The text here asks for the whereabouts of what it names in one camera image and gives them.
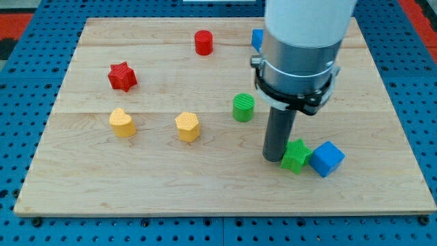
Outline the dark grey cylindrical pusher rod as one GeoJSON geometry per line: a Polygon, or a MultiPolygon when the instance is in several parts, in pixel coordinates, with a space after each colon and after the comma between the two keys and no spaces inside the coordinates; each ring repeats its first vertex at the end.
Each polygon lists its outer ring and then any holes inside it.
{"type": "Polygon", "coordinates": [[[270,108],[263,147],[263,156],[267,161],[278,162],[283,158],[295,117],[295,110],[270,108]]]}

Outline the blue block behind arm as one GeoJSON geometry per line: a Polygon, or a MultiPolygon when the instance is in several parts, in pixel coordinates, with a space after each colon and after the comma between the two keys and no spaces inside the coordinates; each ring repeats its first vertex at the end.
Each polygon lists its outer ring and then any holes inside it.
{"type": "Polygon", "coordinates": [[[263,29],[253,29],[252,30],[252,37],[251,37],[251,44],[253,48],[259,53],[262,47],[262,40],[264,36],[264,30],[263,29]]]}

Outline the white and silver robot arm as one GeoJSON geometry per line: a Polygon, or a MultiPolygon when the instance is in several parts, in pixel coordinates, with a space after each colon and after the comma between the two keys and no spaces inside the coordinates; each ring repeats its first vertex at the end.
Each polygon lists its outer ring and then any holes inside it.
{"type": "Polygon", "coordinates": [[[315,115],[332,95],[335,61],[356,0],[268,0],[255,88],[270,106],[263,156],[280,161],[297,112],[315,115]]]}

